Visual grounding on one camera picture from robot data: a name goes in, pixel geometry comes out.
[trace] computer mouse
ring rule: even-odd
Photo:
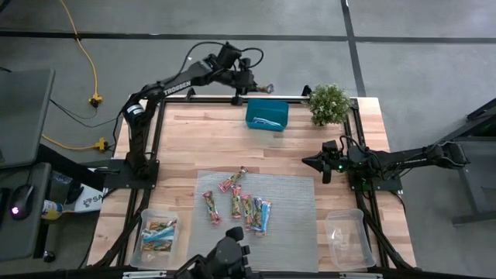
[[[26,219],[33,209],[34,186],[24,184],[17,187],[10,197],[10,215],[14,220]]]

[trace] empty plastic container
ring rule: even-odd
[[[174,258],[177,254],[177,239],[181,229],[181,220],[176,212],[161,211],[155,209],[145,209],[141,212],[141,228],[139,228],[139,239],[134,249],[133,257],[129,262],[131,266],[145,269],[165,270],[175,267]],[[141,232],[149,226],[151,222],[169,222],[177,220],[176,229],[174,231],[174,240],[170,247],[170,252],[166,251],[143,251],[143,237]]]
[[[363,227],[361,210],[330,212],[325,223],[331,260],[337,267],[354,270],[375,265]]]
[[[283,131],[288,125],[289,105],[287,102],[251,99],[248,101],[246,109],[246,124],[251,129],[267,129],[271,131]],[[276,122],[280,126],[274,126],[266,123],[255,123],[253,119],[266,119]]]

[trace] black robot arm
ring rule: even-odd
[[[226,237],[217,242],[207,257],[192,257],[177,270],[174,279],[250,279],[252,271],[246,257],[250,248],[238,244],[243,237],[241,227],[226,231]]]
[[[345,155],[343,148],[338,149],[335,140],[323,143],[322,151],[315,156],[302,159],[302,162],[322,172],[322,183],[325,184],[331,181],[331,170],[338,172],[348,170],[363,179],[386,181],[409,168],[435,165],[459,169],[469,163],[462,147],[451,141],[393,153],[370,150],[355,143]]]
[[[140,92],[130,96],[121,113],[129,126],[129,152],[126,154],[126,162],[137,177],[147,178],[150,175],[148,159],[145,156],[147,133],[157,105],[167,96],[191,86],[205,86],[212,82],[235,88],[236,96],[254,91],[271,93],[271,85],[259,87],[255,82],[250,70],[250,59],[241,59],[242,52],[243,50],[225,43],[217,56],[209,54],[193,63],[186,71],[148,84]],[[237,60],[239,70],[230,70]],[[140,104],[141,100],[147,100],[146,108]]]

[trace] yellow extension cord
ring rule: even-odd
[[[98,76],[96,74],[95,64],[93,63],[93,60],[91,59],[89,53],[86,51],[86,49],[84,48],[84,46],[81,44],[81,41],[79,40],[78,30],[76,29],[76,25],[74,24],[74,21],[72,20],[71,13],[69,12],[69,9],[65,5],[64,0],[60,0],[60,3],[64,7],[65,12],[67,13],[67,17],[69,18],[69,21],[71,22],[71,26],[72,26],[72,29],[74,31],[74,35],[76,35],[76,42],[77,42],[79,48],[81,48],[81,50],[84,53],[84,55],[86,55],[86,57],[88,58],[88,61],[90,61],[91,69],[93,70],[93,78],[95,79],[95,92],[93,93],[92,98],[89,99],[89,102],[90,102],[90,104],[92,104],[91,103],[91,100],[95,100],[95,102],[97,102],[97,104],[100,103],[100,102],[103,102],[103,98],[98,94]],[[67,150],[82,151],[82,150],[93,150],[93,149],[96,149],[96,150],[100,150],[100,151],[103,152],[103,151],[106,151],[108,149],[108,147],[105,146],[106,141],[105,141],[104,138],[100,138],[100,140],[97,143],[95,143],[94,145],[92,145],[92,146],[72,147],[72,146],[66,146],[66,145],[64,145],[62,143],[59,143],[55,139],[51,139],[48,136],[45,136],[43,134],[41,136],[45,140],[48,140],[49,142],[51,142],[51,143],[53,143],[53,144],[55,144],[57,146],[60,146],[60,147],[62,147],[64,149],[67,149]]]
[[[83,51],[84,55],[86,55],[86,57],[88,58],[88,61],[90,61],[91,69],[93,69],[93,77],[95,78],[95,92],[93,93],[92,98],[89,99],[89,102],[91,103],[92,99],[94,99],[97,103],[103,102],[103,98],[98,94],[98,76],[96,74],[95,64],[93,64],[93,60],[91,59],[90,55],[88,54],[88,52],[86,51],[84,46],[81,44],[81,41],[79,40],[78,30],[76,29],[76,25],[74,24],[74,21],[72,20],[71,13],[69,12],[69,9],[65,5],[64,0],[60,0],[60,3],[64,7],[65,12],[67,13],[67,17],[69,18],[69,21],[71,22],[72,30],[74,31],[74,35],[76,35],[76,42],[77,42],[78,46]]]
[[[107,146],[105,146],[105,139],[104,138],[100,138],[100,140],[95,143],[94,145],[92,146],[85,146],[85,147],[72,147],[72,146],[66,146],[62,143],[59,143],[57,142],[55,139],[51,139],[49,138],[48,136],[45,136],[45,135],[41,135],[45,140],[48,140],[49,142],[55,144],[55,145],[58,145],[64,149],[67,149],[67,150],[75,150],[75,151],[82,151],[82,150],[93,150],[93,149],[96,149],[96,150],[100,150],[100,151],[106,151],[108,149]]]

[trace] snack bar wrapper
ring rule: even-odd
[[[217,208],[215,207],[214,196],[212,191],[207,191],[203,194],[205,198],[205,203],[207,204],[208,213],[210,215],[210,219],[212,220],[212,224],[219,224],[221,219],[219,213],[217,212]]]
[[[166,251],[170,252],[177,220],[164,222],[151,222],[141,231],[143,237],[142,251]]]
[[[257,236],[265,236],[267,234],[267,224],[269,222],[271,207],[272,203],[270,201],[262,201],[262,229],[255,232]]]
[[[241,169],[237,173],[231,175],[231,177],[224,180],[224,182],[219,183],[220,190],[226,192],[227,190],[229,190],[229,188],[234,186],[236,182],[238,182],[241,178],[243,178],[243,176],[245,176],[245,174],[247,173],[248,173],[248,169],[245,167],[241,167]]]
[[[231,217],[241,218],[241,185],[234,185],[232,187],[232,208]]]
[[[242,195],[241,202],[245,212],[246,229],[251,229],[253,224],[253,198],[251,195]]]
[[[262,199],[253,198],[253,223],[251,229],[260,231],[262,229]]]

